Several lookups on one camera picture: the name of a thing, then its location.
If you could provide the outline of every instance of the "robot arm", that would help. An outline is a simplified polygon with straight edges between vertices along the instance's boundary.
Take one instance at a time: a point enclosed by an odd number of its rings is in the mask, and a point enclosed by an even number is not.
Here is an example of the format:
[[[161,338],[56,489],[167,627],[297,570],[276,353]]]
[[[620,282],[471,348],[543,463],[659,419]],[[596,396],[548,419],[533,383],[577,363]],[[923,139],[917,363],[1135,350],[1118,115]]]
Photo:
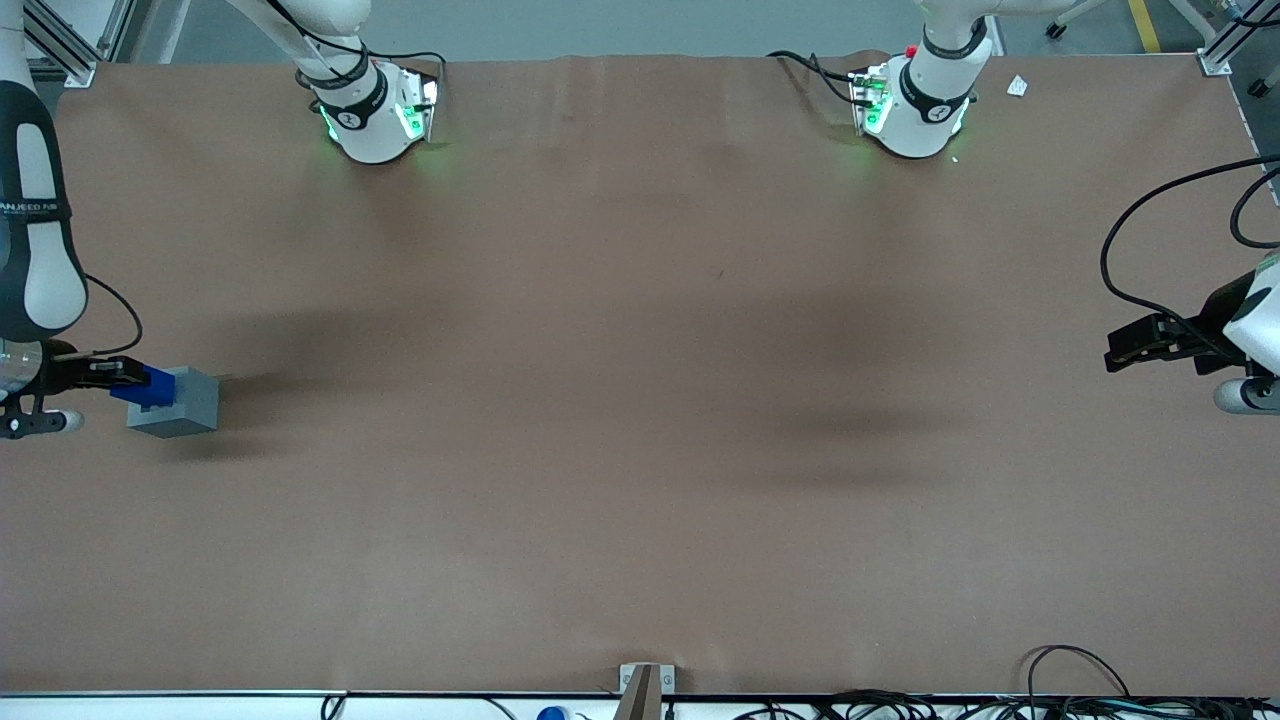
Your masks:
[[[436,78],[369,53],[357,35],[369,0],[227,1],[293,59],[352,160],[385,163],[428,138]]]
[[[0,0],[0,338],[38,342],[84,313],[54,120],[23,50],[22,0]]]
[[[436,78],[370,55],[356,35],[369,0],[228,1],[289,54],[319,99],[329,136],[353,160],[384,163],[426,138]],[[22,5],[0,0],[0,437],[8,438],[78,428],[78,414],[44,407],[67,389],[102,388],[140,406],[169,406],[182,382],[131,357],[77,352],[54,337],[83,315],[86,277],[72,245],[54,123],[27,68]]]
[[[928,158],[960,132],[969,94],[992,42],[986,15],[1056,13],[1074,0],[915,0],[924,38],[914,56],[897,55],[855,78],[859,129],[905,158]]]

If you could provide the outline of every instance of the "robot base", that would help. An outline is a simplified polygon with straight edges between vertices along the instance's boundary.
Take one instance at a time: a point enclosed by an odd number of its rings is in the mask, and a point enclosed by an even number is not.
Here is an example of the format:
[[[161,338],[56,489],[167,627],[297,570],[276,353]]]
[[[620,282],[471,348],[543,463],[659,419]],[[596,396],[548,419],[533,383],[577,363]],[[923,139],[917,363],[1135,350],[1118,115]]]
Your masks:
[[[872,102],[870,108],[854,105],[854,124],[858,132],[879,141],[886,150],[904,158],[937,155],[951,136],[960,132],[969,100],[951,113],[946,120],[928,123],[920,111],[904,97],[900,85],[905,55],[896,55],[882,65],[873,65],[865,74],[850,78],[854,99]]]
[[[360,118],[348,113],[330,117],[321,106],[320,115],[329,126],[329,137],[348,158],[375,165],[399,158],[420,140],[430,141],[439,81],[385,60],[371,63],[371,68],[387,78],[388,92],[364,127],[357,128]]]

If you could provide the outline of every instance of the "green led light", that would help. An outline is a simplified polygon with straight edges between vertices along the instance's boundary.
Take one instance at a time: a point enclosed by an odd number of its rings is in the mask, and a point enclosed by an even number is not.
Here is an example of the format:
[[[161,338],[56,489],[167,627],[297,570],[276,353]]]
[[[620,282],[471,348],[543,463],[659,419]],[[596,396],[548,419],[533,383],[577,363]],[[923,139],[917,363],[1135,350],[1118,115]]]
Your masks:
[[[338,131],[333,129],[333,123],[329,122],[329,113],[325,111],[324,105],[320,106],[320,117],[324,118],[324,124],[329,128],[329,138],[334,142],[340,142],[338,140]]]

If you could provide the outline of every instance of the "black cable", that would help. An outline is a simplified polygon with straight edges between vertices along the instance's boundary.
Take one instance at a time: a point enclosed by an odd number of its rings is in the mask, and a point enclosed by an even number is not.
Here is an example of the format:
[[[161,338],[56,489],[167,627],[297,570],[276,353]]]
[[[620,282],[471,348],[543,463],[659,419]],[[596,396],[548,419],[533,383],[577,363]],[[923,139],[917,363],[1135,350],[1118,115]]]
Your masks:
[[[769,53],[768,55],[765,55],[765,58],[786,58],[787,60],[795,60],[796,63],[800,63],[801,65],[804,65],[805,68],[808,68],[809,72],[822,73],[822,74],[829,77],[831,79],[840,79],[840,81],[849,82],[849,76],[842,76],[840,73],[824,69],[822,65],[815,65],[815,64],[813,64],[810,61],[809,58],[805,58],[805,56],[803,56],[803,55],[800,55],[797,53],[792,53],[790,50],[774,50],[773,53]]]
[[[1235,24],[1238,24],[1238,26],[1240,26],[1240,27],[1248,27],[1248,28],[1253,28],[1253,29],[1265,29],[1265,28],[1268,28],[1268,27],[1280,27],[1280,18],[1274,19],[1274,20],[1261,20],[1261,22],[1260,20],[1249,20],[1249,19],[1245,19],[1245,18],[1236,18],[1236,19],[1234,19],[1231,22],[1235,23]]]
[[[326,696],[320,703],[320,720],[337,720],[338,714],[342,712],[342,706],[344,705],[347,705],[347,696]]]
[[[125,350],[132,350],[137,347],[137,345],[142,342],[142,318],[138,316],[138,311],[134,310],[133,305],[131,305],[129,301],[125,300],[123,295],[116,292],[114,287],[106,284],[105,282],[97,279],[96,277],[88,273],[84,273],[84,279],[110,293],[111,297],[114,297],[122,306],[124,306],[124,309],[129,313],[129,316],[133,318],[133,340],[119,347],[110,347],[108,350],[95,350],[93,352],[90,352],[90,357],[95,355],[116,355],[124,352]]]
[[[289,23],[291,26],[293,26],[293,29],[298,31],[298,33],[301,33],[303,37],[308,37],[308,38],[314,40],[315,42],[319,42],[320,45],[324,45],[326,47],[333,47],[335,50],[346,50],[347,53],[352,53],[352,54],[356,54],[356,55],[358,55],[361,53],[367,53],[372,58],[381,58],[384,60],[402,60],[402,59],[407,59],[407,58],[435,58],[436,60],[440,61],[442,65],[445,64],[444,55],[440,55],[439,53],[433,53],[430,50],[424,50],[422,53],[375,53],[375,51],[370,50],[369,46],[365,45],[364,41],[360,42],[360,49],[358,50],[355,49],[355,47],[347,47],[346,45],[338,45],[337,42],[332,42],[329,40],[325,40],[324,37],[320,37],[319,35],[316,35],[316,33],[311,32],[310,29],[307,29],[306,27],[303,27],[302,23],[300,23],[297,19],[294,19],[293,15],[288,10],[285,10],[283,5],[280,5],[279,0],[266,0],[266,4],[270,5],[273,10],[275,10],[276,13],[279,13],[279,15],[282,18],[284,18],[284,20],[287,23]],[[334,76],[337,76],[337,77],[342,77],[333,68],[329,68],[329,72],[334,73]]]
[[[800,715],[795,710],[787,710],[786,707],[774,707],[773,703],[768,703],[760,710],[744,712],[737,717],[735,717],[733,720],[751,720],[751,717],[755,717],[756,715],[762,715],[764,712],[768,712],[769,715],[782,715],[785,717],[791,717],[791,720],[809,720],[809,717]]]
[[[1116,673],[1116,669],[1108,665],[1106,660],[1098,657],[1097,653],[1074,644],[1050,644],[1044,646],[1044,648],[1039,651],[1039,655],[1037,655],[1032,660],[1032,664],[1027,667],[1027,703],[1030,706],[1032,720],[1036,720],[1036,667],[1041,664],[1042,660],[1044,660],[1050,655],[1053,655],[1060,650],[1066,652],[1074,652],[1075,655],[1082,655],[1084,657],[1093,660],[1098,665],[1106,667],[1107,673],[1110,673],[1111,676],[1115,678],[1116,684],[1120,685],[1120,692],[1124,693],[1124,697],[1133,697],[1132,693],[1129,692],[1129,685],[1125,684],[1124,678],[1120,676],[1120,673]]]
[[[817,53],[810,54],[808,60],[805,60],[804,58],[801,58],[800,55],[796,55],[795,53],[792,53],[790,50],[776,50],[773,53],[769,53],[768,56],[769,58],[786,58],[788,60],[795,60],[796,63],[800,63],[800,65],[804,67],[806,70],[809,70],[812,73],[817,73],[818,77],[822,78],[822,82],[824,82],[827,85],[827,88],[831,90],[831,92],[833,92],[836,95],[836,97],[840,97],[841,100],[844,100],[845,102],[849,102],[850,105],[856,105],[859,108],[870,108],[873,105],[869,100],[859,100],[856,97],[851,97],[851,96],[845,95],[844,92],[841,92],[840,88],[836,87],[836,83],[833,83],[831,81],[832,79],[838,79],[838,81],[849,82],[849,76],[842,76],[840,73],[836,73],[836,72],[828,70],[827,68],[823,68],[822,63],[818,61],[818,54]]]
[[[1231,172],[1231,170],[1239,170],[1240,168],[1252,168],[1253,165],[1267,164],[1267,163],[1280,163],[1280,155],[1263,155],[1261,158],[1253,158],[1253,159],[1249,159],[1249,160],[1236,160],[1235,163],[1226,163],[1226,164],[1222,164],[1222,165],[1216,165],[1216,167],[1208,168],[1206,170],[1199,170],[1197,173],[1192,173],[1189,176],[1183,176],[1183,177],[1180,177],[1178,179],[1169,181],[1165,184],[1157,187],[1156,190],[1152,190],[1151,192],[1147,192],[1146,195],[1143,195],[1142,197],[1139,197],[1137,201],[1134,201],[1132,205],[1129,205],[1129,208],[1125,209],[1124,213],[1120,214],[1120,218],[1115,222],[1114,225],[1111,225],[1111,232],[1107,233],[1107,238],[1105,241],[1102,241],[1102,254],[1101,254],[1101,258],[1100,258],[1100,266],[1102,269],[1102,284],[1105,284],[1107,287],[1107,291],[1110,291],[1111,295],[1115,295],[1116,297],[1119,297],[1120,300],[1124,300],[1125,302],[1132,302],[1134,305],[1138,305],[1139,307],[1147,307],[1148,310],[1155,310],[1156,313],[1161,313],[1164,315],[1167,315],[1174,322],[1176,322],[1179,325],[1181,325],[1183,329],[1185,329],[1192,337],[1194,337],[1196,340],[1198,340],[1202,343],[1204,343],[1204,346],[1208,347],[1210,350],[1212,350],[1213,352],[1217,352],[1219,355],[1221,355],[1221,356],[1224,356],[1224,357],[1226,357],[1226,359],[1229,359],[1229,360],[1231,360],[1234,363],[1243,363],[1244,361],[1244,356],[1243,355],[1240,355],[1239,352],[1230,352],[1230,351],[1228,351],[1221,345],[1219,345],[1212,338],[1210,338],[1203,332],[1201,332],[1199,328],[1197,328],[1196,325],[1193,325],[1190,323],[1190,320],[1188,320],[1187,318],[1179,315],[1178,313],[1174,313],[1171,309],[1169,309],[1169,307],[1166,307],[1166,306],[1164,306],[1164,305],[1161,305],[1158,302],[1153,302],[1153,301],[1147,300],[1144,297],[1138,297],[1137,295],[1132,295],[1129,292],[1125,292],[1125,291],[1117,288],[1115,286],[1115,283],[1111,281],[1111,268],[1110,268],[1111,245],[1115,242],[1116,234],[1120,233],[1120,228],[1124,227],[1125,222],[1134,213],[1137,213],[1139,208],[1142,208],[1143,205],[1146,205],[1147,201],[1149,201],[1151,199],[1156,197],[1157,195],[1161,195],[1161,193],[1167,192],[1167,191],[1170,191],[1170,190],[1172,190],[1175,187],[1180,187],[1180,186],[1184,186],[1187,183],[1196,182],[1198,179],[1203,179],[1203,178],[1207,178],[1207,177],[1211,177],[1211,176],[1217,176],[1217,174],[1228,173],[1228,172]]]
[[[1277,177],[1280,177],[1280,168],[1276,168],[1270,173],[1265,173],[1261,178],[1254,181],[1253,184],[1248,187],[1248,190],[1244,191],[1244,195],[1242,195],[1239,200],[1235,201],[1235,208],[1231,209],[1231,237],[1235,238],[1235,242],[1239,242],[1240,245],[1245,247],[1252,247],[1254,250],[1271,250],[1274,247],[1280,247],[1280,241],[1257,242],[1254,240],[1244,237],[1244,233],[1240,232],[1240,213],[1244,211],[1244,206],[1249,204],[1249,200],[1252,200],[1253,196],[1260,190],[1266,187],[1268,182],[1271,182]]]
[[[500,710],[502,714],[507,716],[507,720],[520,720],[518,717],[516,717],[515,712],[512,712],[511,710],[507,708],[506,705],[503,705],[503,703],[493,700],[492,697],[486,697],[486,698],[484,698],[484,701],[488,702],[489,705],[497,707],[498,710]]]

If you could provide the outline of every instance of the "blue object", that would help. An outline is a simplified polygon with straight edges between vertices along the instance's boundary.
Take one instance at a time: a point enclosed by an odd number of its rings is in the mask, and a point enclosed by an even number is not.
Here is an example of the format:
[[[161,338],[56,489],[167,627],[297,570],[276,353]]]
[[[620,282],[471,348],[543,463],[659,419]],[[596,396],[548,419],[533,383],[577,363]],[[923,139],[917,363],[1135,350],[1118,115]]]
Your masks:
[[[143,365],[151,382],[145,386],[120,386],[111,388],[111,397],[140,405],[142,407],[168,407],[178,398],[178,378]]]
[[[168,368],[161,373],[178,380],[170,405],[145,407],[129,402],[125,424],[159,438],[209,433],[218,429],[218,379],[193,368]]]

